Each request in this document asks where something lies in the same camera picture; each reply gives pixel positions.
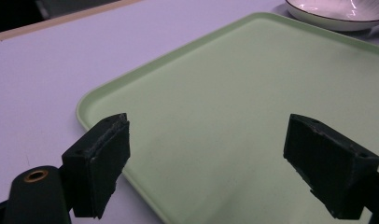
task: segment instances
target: screw hole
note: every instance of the screw hole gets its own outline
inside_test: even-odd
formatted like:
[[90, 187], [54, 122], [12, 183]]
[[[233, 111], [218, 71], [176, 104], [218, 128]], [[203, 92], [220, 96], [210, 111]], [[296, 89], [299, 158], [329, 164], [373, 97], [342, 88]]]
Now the screw hole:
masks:
[[24, 182], [34, 183], [38, 180], [44, 179], [48, 175], [47, 170], [37, 170], [31, 172], [29, 175], [24, 177]]

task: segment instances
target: white plate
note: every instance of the white plate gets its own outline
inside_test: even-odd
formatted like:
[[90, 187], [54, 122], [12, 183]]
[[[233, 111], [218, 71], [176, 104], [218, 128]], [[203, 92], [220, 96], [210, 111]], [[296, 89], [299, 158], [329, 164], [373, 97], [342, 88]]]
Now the white plate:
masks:
[[286, 0], [300, 21], [334, 31], [358, 31], [379, 25], [379, 0]]

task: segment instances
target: white table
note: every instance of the white table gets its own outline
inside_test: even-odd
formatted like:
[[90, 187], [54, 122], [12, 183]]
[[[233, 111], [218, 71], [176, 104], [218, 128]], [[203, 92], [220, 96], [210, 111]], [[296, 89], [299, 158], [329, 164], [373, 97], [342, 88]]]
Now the white table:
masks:
[[[75, 112], [87, 91], [258, 11], [288, 16], [277, 0], [145, 0], [0, 41], [0, 202], [21, 172], [61, 166], [85, 133]], [[348, 35], [379, 45], [379, 26]], [[100, 221], [73, 223], [161, 222], [120, 177]]]

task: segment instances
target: tray rim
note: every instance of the tray rim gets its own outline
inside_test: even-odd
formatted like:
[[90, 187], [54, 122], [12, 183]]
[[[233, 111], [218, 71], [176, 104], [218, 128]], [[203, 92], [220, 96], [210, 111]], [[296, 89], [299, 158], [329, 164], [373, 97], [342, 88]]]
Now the tray rim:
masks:
[[[374, 45], [369, 42], [365, 42], [359, 39], [355, 39], [351, 36], [342, 35], [339, 33], [335, 33], [330, 30], [326, 30], [324, 28], [320, 28], [317, 26], [314, 26], [312, 24], [308, 24], [302, 21], [297, 21], [292, 18], [287, 18], [281, 15], [269, 13], [269, 12], [256, 12], [251, 13], [250, 15], [244, 16], [243, 18], [233, 21], [229, 23], [228, 25], [225, 25], [219, 29], [216, 29], [215, 31], [212, 31], [206, 35], [202, 35], [199, 38], [196, 38], [187, 44], [184, 44], [178, 48], [172, 49], [168, 51], [167, 53], [147, 62], [143, 63], [134, 69], [124, 73], [123, 75], [120, 75], [118, 77], [115, 77], [106, 83], [103, 83], [90, 91], [88, 91], [84, 96], [81, 97], [79, 102], [77, 103], [76, 108], [76, 116], [78, 122], [81, 124], [81, 126], [87, 131], [91, 128], [91, 125], [82, 118], [82, 110], [84, 110], [82, 107], [87, 107], [87, 101], [88, 99], [93, 99], [93, 95], [99, 95], [99, 92], [103, 92], [106, 88], [111, 91], [111, 85], [116, 85], [122, 88], [122, 85], [118, 85], [118, 83], [124, 82], [125, 85], [136, 81], [138, 78], [145, 76], [147, 74], [148, 69], [155, 69], [156, 67], [159, 67], [161, 65], [167, 64], [170, 62], [171, 59], [176, 58], [177, 56], [184, 55], [188, 52], [189, 49], [197, 49], [201, 47], [204, 44], [207, 44], [211, 40], [215, 38], [219, 38], [220, 36], [238, 28], [242, 25], [245, 25], [248, 22], [252, 22], [256, 19], [266, 19], [271, 21], [276, 21], [280, 23], [284, 23], [287, 26], [291, 26], [294, 28], [300, 28], [304, 30], [305, 32], [310, 33], [316, 33], [317, 35], [323, 35], [328, 39], [332, 39], [334, 41], [338, 41], [341, 43], [345, 43], [346, 45], [350, 45], [354, 48], [361, 48], [368, 52], [379, 54], [379, 46]], [[152, 210], [158, 215], [158, 217], [161, 219], [163, 223], [173, 223], [173, 221], [162, 211], [162, 209], [152, 200], [150, 196], [146, 194], [146, 191], [143, 190], [143, 188], [136, 183], [135, 178], [133, 178], [128, 172], [125, 171], [125, 169], [122, 170], [122, 173], [124, 174], [125, 178], [129, 181], [129, 183], [135, 188], [135, 190], [139, 193], [139, 195], [147, 202], [147, 204], [152, 208]]]
[[215, 36], [219, 37], [220, 35], [223, 35], [224, 33], [228, 33], [230, 30], [234, 30], [236, 27], [239, 27], [241, 25], [244, 25], [250, 21], [253, 21], [255, 19], [267, 19], [272, 21], [278, 21], [283, 22], [284, 24], [294, 26], [294, 27], [300, 27], [303, 30], [308, 31], [314, 31], [320, 32], [323, 36], [334, 39], [335, 41], [344, 42], [347, 45], [351, 45], [353, 47], [357, 48], [363, 48], [367, 49], [368, 51], [372, 51], [373, 53], [379, 54], [379, 46], [374, 45], [373, 43], [365, 42], [363, 40], [356, 39], [351, 36], [342, 35], [339, 33], [335, 33], [330, 30], [326, 30], [317, 26], [314, 26], [312, 24], [308, 24], [302, 21], [297, 21], [292, 18], [284, 17], [278, 14], [270, 13], [270, 12], [255, 12], [250, 15], [244, 16], [242, 19], [236, 20], [234, 22], [229, 23], [228, 25], [225, 25], [219, 29], [216, 29], [215, 31], [212, 31], [206, 35], [203, 35], [199, 38], [196, 38], [195, 40], [192, 40], [188, 42], [187, 44], [184, 44], [178, 48], [172, 49], [168, 51], [167, 53], [164, 53], [163, 55], [149, 61], [143, 64], [140, 64], [139, 66], [135, 67], [132, 70], [129, 70], [128, 72], [125, 72], [124, 74], [115, 77], [105, 83], [102, 83], [101, 85], [96, 86], [95, 88], [91, 89], [87, 93], [85, 93], [80, 100], [77, 103], [76, 107], [76, 117], [78, 122], [81, 124], [81, 126], [85, 129], [85, 131], [89, 130], [91, 128], [91, 125], [89, 125], [82, 117], [81, 117], [81, 111], [82, 106], [86, 104], [87, 98], [89, 98], [90, 95], [94, 94], [95, 91], [101, 91], [103, 87], [109, 86], [110, 84], [116, 82], [118, 79], [128, 79], [125, 81], [134, 81], [141, 76], [137, 76], [138, 73], [141, 73], [143, 70], [148, 69], [149, 67], [154, 67], [158, 63], [163, 63], [164, 60], [167, 60], [169, 57], [172, 57], [176, 54], [181, 55], [183, 51], [186, 51], [187, 49], [192, 49], [193, 46], [195, 48], [199, 48], [201, 45], [206, 44], [209, 42], [209, 39], [213, 39]]

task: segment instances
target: tray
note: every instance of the tray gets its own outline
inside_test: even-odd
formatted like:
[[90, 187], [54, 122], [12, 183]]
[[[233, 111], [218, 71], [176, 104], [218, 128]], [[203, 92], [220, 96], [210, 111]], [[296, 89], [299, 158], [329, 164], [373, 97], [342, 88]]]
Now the tray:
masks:
[[319, 119], [379, 155], [379, 48], [256, 13], [77, 106], [86, 129], [121, 112], [123, 173], [165, 223], [342, 223], [283, 159], [288, 118]]

